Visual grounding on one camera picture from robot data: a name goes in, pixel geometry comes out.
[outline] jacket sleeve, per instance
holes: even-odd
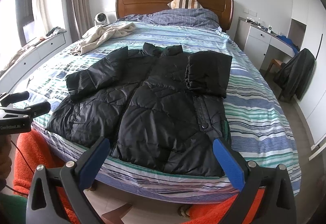
[[[199,51],[188,58],[185,82],[189,90],[226,98],[232,56],[216,51]]]
[[[128,47],[126,46],[112,51],[87,70],[67,75],[66,84],[70,99],[81,99],[118,80],[122,75],[127,57]]]

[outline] window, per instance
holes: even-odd
[[[16,21],[16,0],[0,1],[0,71],[22,47]]]
[[[16,19],[19,39],[24,46],[36,37],[32,0],[16,0]]]
[[[21,47],[36,37],[32,0],[1,0],[0,71]]]

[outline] blue striped duvet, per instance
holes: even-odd
[[[224,100],[232,148],[246,160],[254,160],[261,166],[285,164],[297,194],[301,170],[289,123],[265,80],[229,36],[204,28],[134,23],[137,28],[127,37],[108,40],[83,56],[69,55],[74,43],[34,72],[28,85],[29,100],[15,107],[45,99],[51,103],[50,113],[34,119],[33,127],[44,135],[53,152],[68,161],[76,160],[85,151],[84,147],[44,130],[53,110],[68,95],[67,74],[88,68],[114,49],[123,46],[141,49],[144,42],[163,47],[182,45],[184,52],[215,50],[233,57]],[[226,177],[169,175],[111,157],[106,159],[97,179],[134,194],[170,202],[220,202],[237,192]]]

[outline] wooden headboard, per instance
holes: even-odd
[[[116,0],[117,18],[131,14],[151,14],[167,10],[172,0]],[[229,30],[233,17],[233,0],[197,0],[204,8],[217,14],[223,31]]]

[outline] pillow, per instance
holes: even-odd
[[[171,9],[177,8],[203,8],[197,0],[173,0],[167,4]]]

